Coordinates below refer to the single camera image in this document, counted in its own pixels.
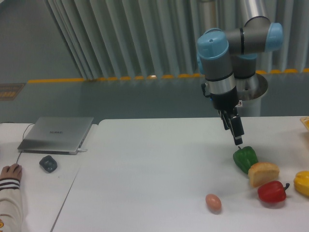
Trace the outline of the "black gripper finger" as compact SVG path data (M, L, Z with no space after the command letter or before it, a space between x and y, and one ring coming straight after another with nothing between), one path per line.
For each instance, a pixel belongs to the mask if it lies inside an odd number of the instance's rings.
M220 111L220 118L224 124L225 130L229 130L230 129L229 122L228 122L229 117L226 111Z
M243 143L242 136L244 135L244 130L242 126L242 121L240 116L235 116L230 119L231 131L234 138L235 145L240 145Z

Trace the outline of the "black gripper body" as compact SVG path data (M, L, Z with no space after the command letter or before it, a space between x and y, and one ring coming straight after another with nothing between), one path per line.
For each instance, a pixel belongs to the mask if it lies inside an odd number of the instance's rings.
M223 94L210 94L213 107L219 111L226 111L231 114L239 102L237 88Z

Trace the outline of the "white striped sleeve forearm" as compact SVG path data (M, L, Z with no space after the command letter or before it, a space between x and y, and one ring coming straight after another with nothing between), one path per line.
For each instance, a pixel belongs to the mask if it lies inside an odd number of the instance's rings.
M15 178L2 178L0 180L0 231L20 232L22 222L20 181Z

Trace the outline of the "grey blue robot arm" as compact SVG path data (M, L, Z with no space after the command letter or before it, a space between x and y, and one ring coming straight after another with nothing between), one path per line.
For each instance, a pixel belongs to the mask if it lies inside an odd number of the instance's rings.
M197 40L197 63L205 75L203 91L231 131L235 145L242 144L244 129L238 103L262 97L267 80L256 73L258 53L277 51L283 44L283 27L270 21L262 0L239 1L243 27L226 31L212 28Z

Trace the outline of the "person's hand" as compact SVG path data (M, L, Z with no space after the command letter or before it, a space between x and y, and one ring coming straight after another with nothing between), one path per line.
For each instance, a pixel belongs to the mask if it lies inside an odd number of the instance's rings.
M11 166L3 167L0 173L0 179L15 179L21 181L22 178L22 166L15 163Z

